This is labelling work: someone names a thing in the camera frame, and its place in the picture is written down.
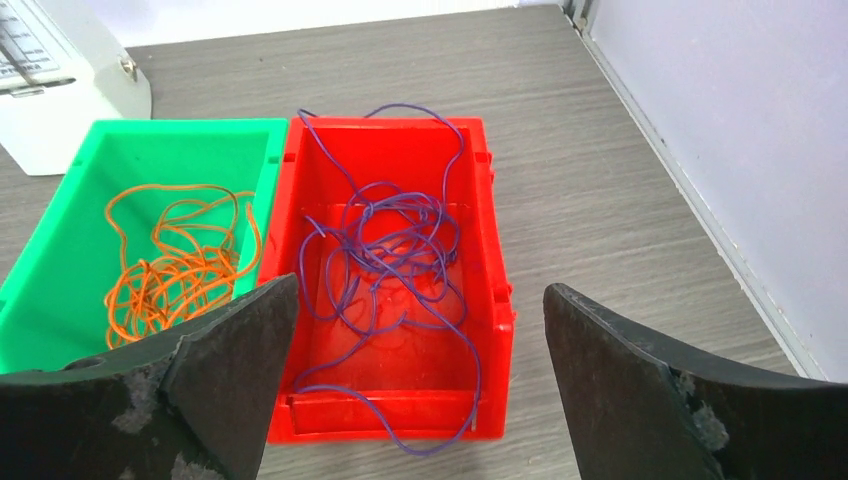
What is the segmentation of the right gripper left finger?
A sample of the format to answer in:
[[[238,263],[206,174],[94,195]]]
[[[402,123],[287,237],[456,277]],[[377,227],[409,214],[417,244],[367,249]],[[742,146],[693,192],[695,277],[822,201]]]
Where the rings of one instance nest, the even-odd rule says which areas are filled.
[[[58,371],[1,378],[5,479],[253,479],[299,311],[292,274]]]

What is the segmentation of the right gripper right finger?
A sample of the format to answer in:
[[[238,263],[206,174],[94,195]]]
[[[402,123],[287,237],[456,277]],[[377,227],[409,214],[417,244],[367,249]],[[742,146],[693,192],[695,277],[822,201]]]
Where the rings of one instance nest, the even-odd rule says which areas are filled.
[[[847,387],[696,348],[577,290],[543,298],[585,479],[843,479]]]

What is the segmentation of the green plastic bin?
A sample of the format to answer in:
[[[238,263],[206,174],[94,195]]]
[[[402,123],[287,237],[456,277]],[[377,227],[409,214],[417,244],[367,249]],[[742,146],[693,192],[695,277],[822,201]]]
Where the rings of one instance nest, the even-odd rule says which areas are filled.
[[[241,277],[208,297],[252,290],[288,130],[285,119],[96,122],[2,285],[2,372],[104,352],[107,293],[163,245],[229,241]]]

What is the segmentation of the red plastic bin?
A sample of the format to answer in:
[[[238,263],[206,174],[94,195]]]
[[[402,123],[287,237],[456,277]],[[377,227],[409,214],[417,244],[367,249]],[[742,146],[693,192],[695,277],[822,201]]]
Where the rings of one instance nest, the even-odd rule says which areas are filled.
[[[292,121],[259,270],[300,284],[270,442],[503,436],[492,159],[478,117]]]

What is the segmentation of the white metronome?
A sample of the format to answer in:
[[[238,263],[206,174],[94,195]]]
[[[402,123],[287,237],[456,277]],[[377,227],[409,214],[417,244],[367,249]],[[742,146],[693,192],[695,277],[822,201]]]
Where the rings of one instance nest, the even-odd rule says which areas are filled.
[[[65,173],[95,121],[151,114],[149,81],[85,2],[2,2],[1,144],[25,174]]]

